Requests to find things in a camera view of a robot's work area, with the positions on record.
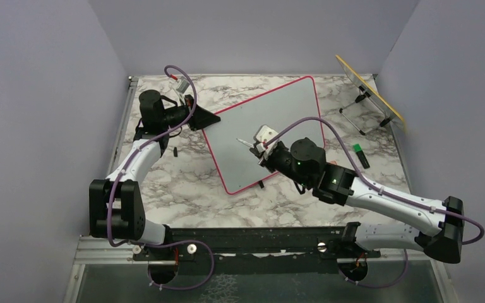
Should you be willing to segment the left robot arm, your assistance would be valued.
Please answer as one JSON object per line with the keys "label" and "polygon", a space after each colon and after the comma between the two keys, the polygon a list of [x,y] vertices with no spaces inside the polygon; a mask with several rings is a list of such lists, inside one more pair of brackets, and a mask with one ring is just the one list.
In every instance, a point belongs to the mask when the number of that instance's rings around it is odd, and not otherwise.
{"label": "left robot arm", "polygon": [[196,105],[192,95],[181,95],[176,102],[156,90],[146,90],[139,103],[141,120],[131,151],[115,171],[89,186],[90,235],[149,243],[150,252],[165,259],[172,254],[173,242],[166,237],[166,225],[146,218],[140,185],[166,151],[169,130],[177,131],[184,125],[192,131],[202,130],[221,118]]}

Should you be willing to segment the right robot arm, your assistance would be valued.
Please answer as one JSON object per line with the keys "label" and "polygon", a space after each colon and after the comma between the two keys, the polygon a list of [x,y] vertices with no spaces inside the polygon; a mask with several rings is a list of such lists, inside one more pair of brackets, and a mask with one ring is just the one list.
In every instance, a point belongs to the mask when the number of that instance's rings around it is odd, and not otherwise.
{"label": "right robot arm", "polygon": [[291,179],[301,193],[311,191],[328,204],[363,208],[393,218],[397,225],[360,225],[339,240],[340,251],[354,257],[362,250],[405,248],[422,251],[444,263],[462,259],[464,203],[449,196],[426,199],[382,186],[362,174],[326,160],[326,152],[309,138],[286,147],[281,141],[255,144],[253,154],[270,172]]}

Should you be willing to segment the white black-tipped marker pen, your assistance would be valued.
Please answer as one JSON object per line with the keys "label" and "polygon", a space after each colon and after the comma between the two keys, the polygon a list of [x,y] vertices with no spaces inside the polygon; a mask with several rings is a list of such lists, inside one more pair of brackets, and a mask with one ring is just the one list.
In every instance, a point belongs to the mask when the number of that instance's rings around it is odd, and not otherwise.
{"label": "white black-tipped marker pen", "polygon": [[237,138],[236,140],[238,142],[240,142],[241,144],[243,144],[244,146],[248,147],[248,148],[254,148],[254,145],[252,143],[249,143],[249,142],[242,140],[240,138]]}

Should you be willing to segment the pink-framed whiteboard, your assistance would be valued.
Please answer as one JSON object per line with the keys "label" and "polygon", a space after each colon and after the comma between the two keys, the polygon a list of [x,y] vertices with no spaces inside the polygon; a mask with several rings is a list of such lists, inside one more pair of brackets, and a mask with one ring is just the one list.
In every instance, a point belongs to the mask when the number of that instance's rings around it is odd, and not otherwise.
{"label": "pink-framed whiteboard", "polygon": [[312,76],[304,76],[216,113],[220,122],[203,134],[227,194],[237,194],[273,174],[250,152],[253,145],[277,146],[270,140],[294,122],[319,117]]}

